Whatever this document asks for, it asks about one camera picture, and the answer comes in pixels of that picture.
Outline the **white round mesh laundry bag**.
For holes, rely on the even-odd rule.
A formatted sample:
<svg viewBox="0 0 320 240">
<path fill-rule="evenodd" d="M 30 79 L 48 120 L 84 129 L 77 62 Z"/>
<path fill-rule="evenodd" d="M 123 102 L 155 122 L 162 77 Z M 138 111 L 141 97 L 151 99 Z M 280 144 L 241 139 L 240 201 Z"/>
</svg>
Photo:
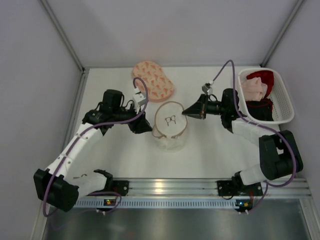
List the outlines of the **white round mesh laundry bag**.
<svg viewBox="0 0 320 240">
<path fill-rule="evenodd" d="M 167 101 L 156 110 L 151 134 L 163 151 L 177 152 L 184 147 L 188 129 L 188 118 L 182 114 L 184 110 L 177 101 Z"/>
</svg>

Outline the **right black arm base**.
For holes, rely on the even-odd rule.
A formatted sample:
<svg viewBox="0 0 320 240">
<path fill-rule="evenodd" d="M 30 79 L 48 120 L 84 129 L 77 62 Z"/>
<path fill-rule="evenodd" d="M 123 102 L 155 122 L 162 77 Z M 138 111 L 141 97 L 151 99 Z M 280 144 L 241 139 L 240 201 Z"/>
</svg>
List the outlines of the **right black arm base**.
<svg viewBox="0 0 320 240">
<path fill-rule="evenodd" d="M 220 197 L 260 197 L 263 195 L 262 185 L 259 182 L 243 185 L 234 180 L 218 180 L 216 183 Z"/>
</svg>

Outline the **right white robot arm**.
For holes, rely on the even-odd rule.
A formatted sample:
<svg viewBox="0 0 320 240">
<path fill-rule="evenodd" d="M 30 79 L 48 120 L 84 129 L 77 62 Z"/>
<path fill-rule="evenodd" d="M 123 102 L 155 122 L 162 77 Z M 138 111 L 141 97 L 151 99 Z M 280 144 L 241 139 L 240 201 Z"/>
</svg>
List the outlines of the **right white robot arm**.
<svg viewBox="0 0 320 240">
<path fill-rule="evenodd" d="M 239 185 L 249 186 L 285 176 L 294 178 L 304 168 L 293 133 L 276 131 L 246 119 L 239 110 L 238 92 L 232 88 L 223 91 L 221 100 L 212 101 L 208 94 L 201 94 L 182 115 L 201 120 L 207 115 L 220 116 L 226 130 L 258 147 L 259 163 L 234 174 L 233 179 Z"/>
</svg>

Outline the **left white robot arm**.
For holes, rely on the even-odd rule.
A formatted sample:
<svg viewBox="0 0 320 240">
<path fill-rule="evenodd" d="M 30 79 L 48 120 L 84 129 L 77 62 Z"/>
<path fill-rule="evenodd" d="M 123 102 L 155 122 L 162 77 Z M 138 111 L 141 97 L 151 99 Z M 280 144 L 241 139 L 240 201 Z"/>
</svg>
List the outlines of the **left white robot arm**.
<svg viewBox="0 0 320 240">
<path fill-rule="evenodd" d="M 127 125 L 132 133 L 151 132 L 145 110 L 149 102 L 148 93 L 134 88 L 132 100 L 124 103 L 121 91 L 108 89 L 96 108 L 89 110 L 82 119 L 77 132 L 62 153 L 46 169 L 38 169 L 34 176 L 37 196 L 43 201 L 42 213 L 45 217 L 47 205 L 56 210 L 68 212 L 85 196 L 115 196 L 117 207 L 121 194 L 113 191 L 113 175 L 106 170 L 94 169 L 76 176 L 82 163 L 89 161 L 91 149 L 115 125 Z"/>
</svg>

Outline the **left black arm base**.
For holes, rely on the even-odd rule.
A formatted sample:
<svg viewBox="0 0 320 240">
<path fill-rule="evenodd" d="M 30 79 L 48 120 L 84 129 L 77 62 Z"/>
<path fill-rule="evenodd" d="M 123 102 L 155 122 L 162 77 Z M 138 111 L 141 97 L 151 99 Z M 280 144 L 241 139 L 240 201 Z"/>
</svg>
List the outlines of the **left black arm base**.
<svg viewBox="0 0 320 240">
<path fill-rule="evenodd" d="M 128 180 L 108 179 L 101 192 L 116 192 L 121 196 L 126 196 L 129 192 L 129 184 Z"/>
</svg>

